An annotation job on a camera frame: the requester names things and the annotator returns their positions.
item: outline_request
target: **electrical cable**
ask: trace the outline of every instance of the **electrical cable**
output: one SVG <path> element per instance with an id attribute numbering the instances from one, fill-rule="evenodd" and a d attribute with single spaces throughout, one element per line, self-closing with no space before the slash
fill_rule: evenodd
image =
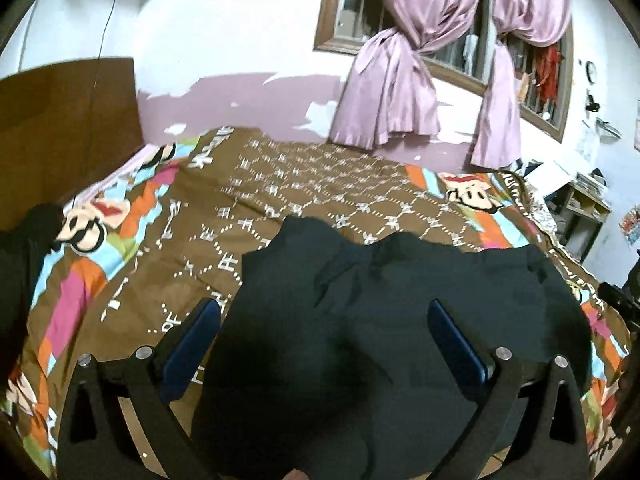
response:
<path id="1" fill-rule="evenodd" d="M 31 23 L 33 22 L 33 15 L 36 13 L 40 0 L 36 0 L 31 7 L 31 14 L 27 20 L 27 26 L 24 29 L 24 39 L 22 40 L 22 47 L 20 48 L 20 57 L 18 58 L 18 72 L 22 72 L 22 64 L 24 62 L 24 54 L 27 51 L 27 39 L 29 37 L 29 31 L 31 30 Z"/>
<path id="2" fill-rule="evenodd" d="M 113 0 L 113 3 L 111 4 L 111 10 L 109 12 L 109 15 L 107 17 L 107 22 L 104 24 L 104 29 L 102 30 L 102 39 L 100 40 L 100 50 L 98 51 L 98 57 L 96 59 L 96 66 L 95 66 L 95 76 L 94 76 L 94 84 L 93 87 L 91 88 L 91 95 L 89 96 L 89 134 L 87 135 L 87 142 L 84 145 L 84 152 L 82 154 L 82 161 L 81 161 L 81 178 L 85 178 L 87 176 L 88 173 L 88 159 L 89 159 L 89 154 L 91 153 L 91 147 L 93 145 L 93 140 L 94 140 L 94 133 L 95 133 L 95 129 L 94 129 L 94 102 L 95 102 L 95 89 L 96 86 L 98 85 L 98 74 L 100 73 L 100 59 L 102 57 L 102 48 L 104 47 L 104 38 L 107 34 L 107 28 L 109 27 L 109 22 L 111 21 L 111 17 L 113 16 L 113 11 L 116 7 L 116 2 L 118 0 Z M 74 199 L 73 202 L 71 203 L 71 209 L 73 209 L 76 205 L 76 198 L 78 197 L 78 194 L 76 193 L 74 195 Z"/>

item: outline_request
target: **black fabric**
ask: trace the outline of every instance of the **black fabric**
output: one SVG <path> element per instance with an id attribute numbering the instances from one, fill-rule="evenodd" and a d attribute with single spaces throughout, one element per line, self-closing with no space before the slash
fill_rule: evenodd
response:
<path id="1" fill-rule="evenodd" d="M 221 474 L 406 480 L 431 471 L 476 408 L 428 331 L 435 298 L 489 348 L 567 356 L 586 389 L 588 322 L 534 246 L 461 253 L 403 232 L 361 246 L 290 216 L 267 248 L 242 258 L 242 272 L 191 428 Z M 511 443 L 523 411 L 497 447 Z"/>
<path id="2" fill-rule="evenodd" d="M 40 204 L 18 227 L 0 231 L 0 394 L 22 351 L 31 298 L 62 221 L 59 206 Z"/>

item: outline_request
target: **pink wall paint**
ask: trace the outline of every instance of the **pink wall paint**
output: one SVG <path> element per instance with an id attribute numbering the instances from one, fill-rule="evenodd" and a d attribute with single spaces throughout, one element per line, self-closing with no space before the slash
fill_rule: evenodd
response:
<path id="1" fill-rule="evenodd" d="M 166 144 L 176 137 L 193 137 L 227 124 L 260 128 L 274 140 L 325 142 L 333 110 L 329 108 L 326 121 L 320 123 L 311 121 L 307 111 L 311 103 L 316 103 L 322 113 L 323 107 L 340 98 L 340 77 L 305 75 L 270 80 L 273 76 L 250 73 L 204 77 L 182 96 L 151 96 L 140 91 L 138 107 L 145 139 Z M 174 124 L 186 125 L 178 136 L 165 132 Z M 452 144 L 407 137 L 392 140 L 374 154 L 434 171 L 461 173 L 470 147 L 468 142 Z"/>

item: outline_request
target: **poster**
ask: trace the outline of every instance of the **poster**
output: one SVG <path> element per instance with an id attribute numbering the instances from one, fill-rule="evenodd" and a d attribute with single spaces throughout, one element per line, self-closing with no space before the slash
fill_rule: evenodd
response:
<path id="1" fill-rule="evenodd" d="M 620 230 L 630 246 L 640 240 L 640 204 L 631 208 L 620 222 Z"/>
<path id="2" fill-rule="evenodd" d="M 636 113 L 636 136 L 634 137 L 634 148 L 640 152 L 640 100 L 638 101 L 638 111 Z"/>
<path id="3" fill-rule="evenodd" d="M 596 163 L 596 156 L 598 155 L 598 148 L 600 147 L 600 136 L 591 127 L 582 121 L 582 131 L 578 138 L 578 142 L 575 147 L 575 151 L 587 161 L 590 168 L 593 168 Z"/>

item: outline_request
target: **metal screw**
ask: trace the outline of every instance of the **metal screw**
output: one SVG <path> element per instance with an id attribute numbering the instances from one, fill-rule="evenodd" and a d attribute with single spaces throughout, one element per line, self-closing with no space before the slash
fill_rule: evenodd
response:
<path id="1" fill-rule="evenodd" d="M 78 358 L 78 364 L 82 367 L 88 366 L 90 362 L 91 362 L 91 355 L 89 354 L 82 354 Z"/>
<path id="2" fill-rule="evenodd" d="M 152 350 L 151 346 L 141 346 L 136 350 L 136 357 L 140 360 L 144 360 L 148 357 L 151 357 L 151 354 L 153 352 L 154 351 Z"/>
<path id="3" fill-rule="evenodd" d="M 504 346 L 500 346 L 495 349 L 495 355 L 498 359 L 502 359 L 503 361 L 508 361 L 513 357 L 511 350 L 505 348 Z"/>
<path id="4" fill-rule="evenodd" d="M 562 357 L 561 355 L 556 356 L 554 362 L 561 368 L 567 368 L 569 365 L 569 361 L 567 361 L 566 358 Z"/>

